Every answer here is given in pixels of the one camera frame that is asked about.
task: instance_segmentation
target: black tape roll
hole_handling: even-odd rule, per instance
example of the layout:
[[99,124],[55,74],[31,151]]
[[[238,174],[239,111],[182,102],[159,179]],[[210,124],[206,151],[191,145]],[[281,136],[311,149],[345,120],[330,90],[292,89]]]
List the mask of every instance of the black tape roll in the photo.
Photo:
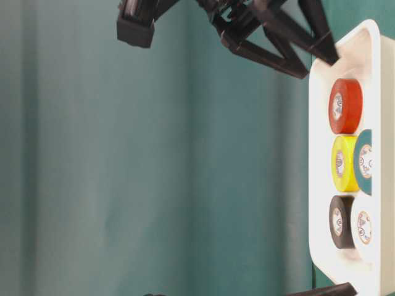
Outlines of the black tape roll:
[[334,196],[329,209],[329,226],[338,249],[354,249],[351,233],[352,196]]

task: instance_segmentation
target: teal curtain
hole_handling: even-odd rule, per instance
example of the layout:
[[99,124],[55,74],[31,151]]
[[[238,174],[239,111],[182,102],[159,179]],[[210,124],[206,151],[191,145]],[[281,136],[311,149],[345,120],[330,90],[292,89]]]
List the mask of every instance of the teal curtain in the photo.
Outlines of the teal curtain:
[[307,79],[231,55],[194,1],[129,47],[117,4],[0,4],[2,295],[311,288]]

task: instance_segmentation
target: black plastic part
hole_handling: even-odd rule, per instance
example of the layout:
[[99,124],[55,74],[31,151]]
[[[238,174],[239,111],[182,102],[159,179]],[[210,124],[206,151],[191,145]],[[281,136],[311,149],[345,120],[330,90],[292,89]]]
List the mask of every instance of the black plastic part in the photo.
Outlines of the black plastic part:
[[[123,0],[117,20],[118,39],[132,46],[150,47],[154,22],[178,1]],[[287,0],[252,0],[248,5],[246,0],[196,1],[207,12],[222,44],[237,56],[297,78],[306,77],[308,71],[290,43],[330,65],[339,59],[321,0],[299,0],[314,37],[281,9]],[[246,40],[260,26],[282,56]]]
[[357,291],[350,283],[331,286],[326,288],[319,288],[307,292],[300,292],[296,294],[288,294],[287,296],[355,296]]
[[248,7],[265,28],[330,65],[339,59],[321,0],[299,0],[299,6],[314,32],[314,37],[281,9],[284,0],[272,0],[266,6],[262,2],[264,1],[254,0]]
[[153,16],[149,25],[146,15],[144,18],[139,19],[137,12],[140,10],[135,10],[135,15],[127,14],[125,16],[125,8],[128,4],[128,1],[146,0],[125,0],[121,3],[117,20],[118,40],[126,42],[132,46],[149,48],[151,47],[152,39],[155,33]]

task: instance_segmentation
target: red tape roll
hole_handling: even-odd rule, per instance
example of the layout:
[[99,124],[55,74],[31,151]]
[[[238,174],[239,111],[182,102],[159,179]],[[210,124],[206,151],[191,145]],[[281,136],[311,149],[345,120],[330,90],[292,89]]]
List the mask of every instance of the red tape roll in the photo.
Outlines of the red tape roll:
[[335,134],[353,134],[362,114],[362,90],[355,79],[337,79],[329,100],[328,113]]

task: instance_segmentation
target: white tray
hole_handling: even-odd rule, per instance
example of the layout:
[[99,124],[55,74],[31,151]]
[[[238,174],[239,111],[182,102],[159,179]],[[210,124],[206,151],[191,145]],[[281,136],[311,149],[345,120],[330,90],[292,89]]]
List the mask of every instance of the white tray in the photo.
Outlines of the white tray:
[[[350,282],[361,296],[395,292],[394,224],[394,98],[395,41],[381,36],[377,24],[366,20],[336,47],[341,57],[332,67],[316,59],[309,80],[309,245],[314,264],[335,284]],[[328,119],[328,101],[337,78],[359,80],[364,109],[355,136],[372,130],[372,196],[362,191],[343,194],[331,176],[331,149],[336,135]],[[328,215],[334,195],[370,198],[378,218],[372,233],[378,243],[373,263],[356,250],[338,250],[331,238]]]

